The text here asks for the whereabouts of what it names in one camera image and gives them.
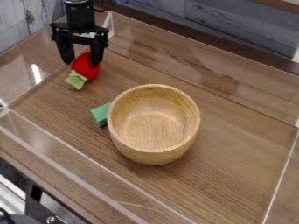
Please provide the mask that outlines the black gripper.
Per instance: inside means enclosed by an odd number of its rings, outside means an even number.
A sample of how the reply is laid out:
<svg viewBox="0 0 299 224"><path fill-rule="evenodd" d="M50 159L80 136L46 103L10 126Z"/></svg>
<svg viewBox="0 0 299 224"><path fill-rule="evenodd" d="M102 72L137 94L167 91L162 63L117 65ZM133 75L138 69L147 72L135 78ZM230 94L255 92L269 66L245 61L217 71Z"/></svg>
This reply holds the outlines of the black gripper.
<svg viewBox="0 0 299 224"><path fill-rule="evenodd" d="M109 46L109 28L95 22L94 0L63 0L67 10L67 21L51 24L51 38L56 42L60 58L66 64L75 60L74 44L90 46L90 65L96 67L103 60Z"/></svg>

